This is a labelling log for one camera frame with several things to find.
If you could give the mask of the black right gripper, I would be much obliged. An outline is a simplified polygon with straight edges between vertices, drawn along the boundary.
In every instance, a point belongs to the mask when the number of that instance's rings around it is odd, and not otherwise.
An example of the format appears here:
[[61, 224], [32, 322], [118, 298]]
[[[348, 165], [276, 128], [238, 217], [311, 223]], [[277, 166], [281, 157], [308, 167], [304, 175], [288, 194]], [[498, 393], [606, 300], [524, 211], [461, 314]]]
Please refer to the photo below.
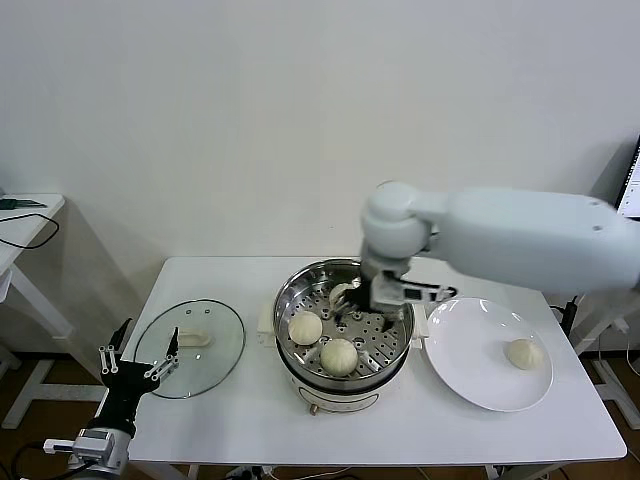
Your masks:
[[330, 313], [333, 315], [348, 314], [353, 311], [381, 315], [384, 318], [381, 331], [392, 334], [403, 333], [404, 317], [399, 306], [378, 304], [372, 300], [371, 282], [360, 279], [360, 285], [340, 283], [329, 293]]

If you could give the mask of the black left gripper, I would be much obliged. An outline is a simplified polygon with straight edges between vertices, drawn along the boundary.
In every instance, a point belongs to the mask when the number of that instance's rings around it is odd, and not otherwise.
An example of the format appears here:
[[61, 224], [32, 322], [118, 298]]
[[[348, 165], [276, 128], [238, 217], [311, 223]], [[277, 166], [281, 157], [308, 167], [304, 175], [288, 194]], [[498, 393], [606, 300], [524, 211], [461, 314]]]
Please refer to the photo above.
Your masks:
[[107, 392], [99, 413], [91, 420], [92, 429], [107, 428], [135, 433], [135, 418], [141, 397], [156, 390], [160, 382], [179, 366], [178, 327], [173, 330], [164, 358], [153, 366], [119, 362], [120, 349], [131, 322], [132, 318], [127, 318], [113, 332], [109, 342], [98, 349], [102, 382]]

